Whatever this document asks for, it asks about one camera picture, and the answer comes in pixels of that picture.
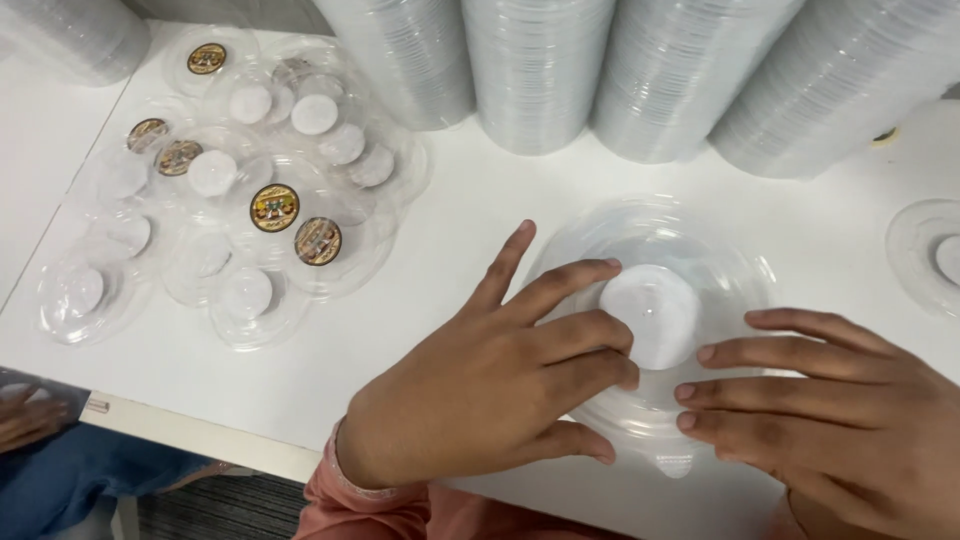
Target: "blue jeans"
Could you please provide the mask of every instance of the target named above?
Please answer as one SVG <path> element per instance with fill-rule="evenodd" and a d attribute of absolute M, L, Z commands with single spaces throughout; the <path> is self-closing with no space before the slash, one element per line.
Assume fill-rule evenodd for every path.
<path fill-rule="evenodd" d="M 87 424 L 0 454 L 0 540 L 36 540 L 83 521 L 101 496 L 140 497 L 211 460 Z"/>

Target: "white tabletop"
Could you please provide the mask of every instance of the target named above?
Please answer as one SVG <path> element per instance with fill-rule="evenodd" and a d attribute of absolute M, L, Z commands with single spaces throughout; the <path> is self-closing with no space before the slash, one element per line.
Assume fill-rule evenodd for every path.
<path fill-rule="evenodd" d="M 70 86 L 0 44 L 0 306 L 43 236 L 127 80 Z"/>
<path fill-rule="evenodd" d="M 160 56 L 155 51 L 133 76 L 119 110 L 167 92 Z M 611 198 L 658 193 L 677 197 L 766 257 L 783 304 L 843 313 L 960 380 L 958 321 L 927 314 L 906 296 L 883 244 L 903 207 L 960 199 L 960 102 L 918 110 L 893 144 L 812 183 L 753 178 L 710 150 L 690 163 L 637 165 L 592 135 L 547 158 L 521 158 L 487 140 L 474 118 L 430 136 L 433 184 L 409 211 L 386 265 L 350 297 L 315 306 L 288 342 L 235 353 L 202 310 L 159 290 L 109 341 L 77 348 L 47 341 L 31 328 L 32 290 L 42 264 L 77 235 L 78 224 L 61 212 L 0 314 L 0 362 L 318 451 L 353 393 L 459 308 L 522 219 L 536 220 L 540 237 L 521 278 L 545 239 L 574 214 Z M 172 439 L 162 442 L 188 446 Z M 712 459 L 682 480 L 630 459 L 605 468 L 571 458 L 451 483 L 648 540 L 756 538 L 780 493 L 765 476 Z"/>

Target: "right hand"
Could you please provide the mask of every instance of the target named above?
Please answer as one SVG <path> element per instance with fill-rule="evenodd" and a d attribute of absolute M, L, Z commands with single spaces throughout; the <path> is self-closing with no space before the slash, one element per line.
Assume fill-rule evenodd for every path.
<path fill-rule="evenodd" d="M 685 384 L 677 389 L 690 409 L 681 429 L 848 524 L 897 538 L 960 538 L 960 388 L 838 315 L 773 309 L 749 313 L 747 323 L 808 337 L 735 339 L 705 347 L 701 363 L 795 370 L 808 379 Z M 811 538 L 854 538 L 818 535 L 798 510 L 794 501 Z"/>
<path fill-rule="evenodd" d="M 536 326 L 564 298 L 620 273 L 615 260 L 547 272 L 503 303 L 533 222 L 514 233 L 467 304 L 350 402 L 337 457 L 355 485 L 378 489 L 483 475 L 541 459 L 613 463 L 610 441 L 558 419 L 613 385 L 636 389 L 634 337 L 595 310 Z"/>
<path fill-rule="evenodd" d="M 54 400 L 27 403 L 36 391 L 34 386 L 0 401 L 0 454 L 35 443 L 63 427 L 66 403 Z"/>

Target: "gray carpet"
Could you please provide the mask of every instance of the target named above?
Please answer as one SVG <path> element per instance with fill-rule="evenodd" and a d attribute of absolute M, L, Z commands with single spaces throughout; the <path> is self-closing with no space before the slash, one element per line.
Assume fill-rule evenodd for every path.
<path fill-rule="evenodd" d="M 303 484 L 271 476 L 214 477 L 138 502 L 143 540 L 289 539 Z"/>

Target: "white paper circle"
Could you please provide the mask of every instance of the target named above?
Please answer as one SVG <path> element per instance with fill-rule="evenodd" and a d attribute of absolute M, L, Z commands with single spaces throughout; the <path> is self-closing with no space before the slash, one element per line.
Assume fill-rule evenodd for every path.
<path fill-rule="evenodd" d="M 103 174 L 104 190 L 111 198 L 120 201 L 143 189 L 150 179 L 150 165 L 144 161 L 121 161 Z"/>
<path fill-rule="evenodd" d="M 251 321 L 267 310 L 273 298 L 270 278 L 256 268 L 244 268 L 224 282 L 220 302 L 230 317 Z"/>
<path fill-rule="evenodd" d="M 607 283 L 600 308 L 634 333 L 630 359 L 640 369 L 670 369 L 693 353 L 700 298 L 683 278 L 662 266 L 625 269 Z"/>
<path fill-rule="evenodd" d="M 130 248 L 131 258 L 140 255 L 147 247 L 153 230 L 150 220 L 142 215 L 110 222 L 107 227 L 107 238 L 116 240 Z"/>
<path fill-rule="evenodd" d="M 83 317 L 104 298 L 104 275 L 93 268 L 78 268 L 63 280 L 63 296 L 67 309 Z"/>
<path fill-rule="evenodd" d="M 267 88 L 244 86 L 230 96 L 230 116 L 241 124 L 255 124 L 267 116 L 273 105 L 274 98 Z"/>
<path fill-rule="evenodd" d="M 346 165 L 359 158 L 366 145 L 363 130 L 353 124 L 344 124 L 325 134 L 317 148 L 331 165 Z"/>
<path fill-rule="evenodd" d="M 960 235 L 947 238 L 937 247 L 937 267 L 953 284 L 960 285 Z"/>
<path fill-rule="evenodd" d="M 334 100 L 344 95 L 344 85 L 333 75 L 309 75 L 300 81 L 300 95 L 323 94 Z"/>
<path fill-rule="evenodd" d="M 294 129 L 304 135 L 326 133 L 337 123 L 337 103 L 323 94 L 310 94 L 300 99 L 290 112 Z"/>
<path fill-rule="evenodd" d="M 382 144 L 374 144 L 373 150 L 350 170 L 350 179 L 363 187 L 381 185 L 394 174 L 394 166 L 394 153 Z"/>
<path fill-rule="evenodd" d="M 230 189 L 237 177 L 237 162 L 222 150 L 203 152 L 190 162 L 187 180 L 203 197 L 219 197 Z"/>
<path fill-rule="evenodd" d="M 294 103 L 297 98 L 294 91 L 286 86 L 281 86 L 274 96 L 274 107 L 267 114 L 267 124 L 273 125 L 282 122 L 290 117 L 290 111 L 294 109 Z"/>
<path fill-rule="evenodd" d="M 24 390 L 30 388 L 30 386 L 31 385 L 27 382 L 18 382 L 16 384 L 8 384 L 3 388 L 0 388 L 0 402 L 6 402 L 15 398 L 16 396 L 22 394 Z M 53 396 L 50 395 L 50 392 L 48 392 L 45 388 L 38 388 L 36 392 L 34 392 L 34 395 L 27 399 L 27 403 L 45 401 L 52 397 Z"/>
<path fill-rule="evenodd" d="M 225 236 L 219 233 L 200 236 L 180 254 L 186 265 L 187 275 L 194 278 L 211 278 L 227 266 L 233 250 Z"/>

